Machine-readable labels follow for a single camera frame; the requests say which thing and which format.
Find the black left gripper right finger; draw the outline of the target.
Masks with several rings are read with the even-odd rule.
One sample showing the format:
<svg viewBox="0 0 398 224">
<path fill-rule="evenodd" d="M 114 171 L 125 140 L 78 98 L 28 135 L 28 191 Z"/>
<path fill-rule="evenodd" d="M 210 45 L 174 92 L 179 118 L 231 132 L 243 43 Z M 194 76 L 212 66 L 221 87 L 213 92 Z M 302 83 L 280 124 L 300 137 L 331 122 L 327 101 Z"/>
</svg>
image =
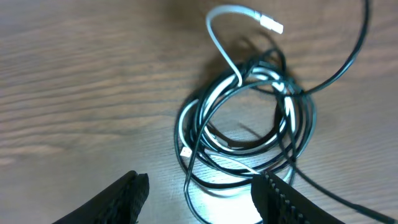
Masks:
<svg viewBox="0 0 398 224">
<path fill-rule="evenodd" d="M 267 224 L 343 224 L 271 172 L 253 175 L 251 197 Z"/>
</svg>

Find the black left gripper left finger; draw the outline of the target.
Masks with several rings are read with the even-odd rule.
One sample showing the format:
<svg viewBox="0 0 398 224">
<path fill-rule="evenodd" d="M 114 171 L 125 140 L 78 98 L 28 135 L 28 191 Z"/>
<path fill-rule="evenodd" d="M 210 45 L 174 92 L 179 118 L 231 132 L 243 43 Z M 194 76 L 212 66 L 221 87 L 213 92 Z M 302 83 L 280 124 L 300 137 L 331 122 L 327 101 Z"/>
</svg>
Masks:
<svg viewBox="0 0 398 224">
<path fill-rule="evenodd" d="M 131 170 L 54 224 L 135 224 L 149 195 L 149 176 Z"/>
</svg>

